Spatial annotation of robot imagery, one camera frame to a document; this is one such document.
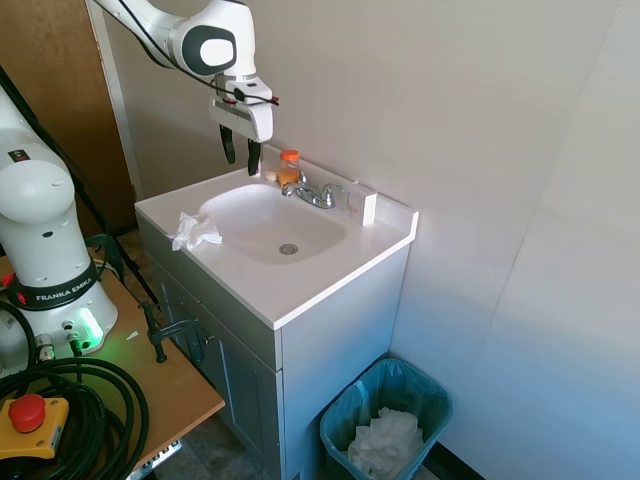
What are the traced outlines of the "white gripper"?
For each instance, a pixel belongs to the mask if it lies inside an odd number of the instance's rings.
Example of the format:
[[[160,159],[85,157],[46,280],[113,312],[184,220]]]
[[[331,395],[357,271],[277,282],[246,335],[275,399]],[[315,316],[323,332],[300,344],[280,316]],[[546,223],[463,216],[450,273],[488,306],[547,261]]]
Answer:
[[[247,171],[250,176],[256,175],[259,172],[261,158],[259,142],[267,142],[273,137],[272,105],[263,101],[253,104],[242,102],[229,104],[215,95],[211,95],[210,100],[209,112],[220,124],[220,138],[227,162],[229,164],[236,162],[233,132],[237,132],[249,138],[247,140]]]

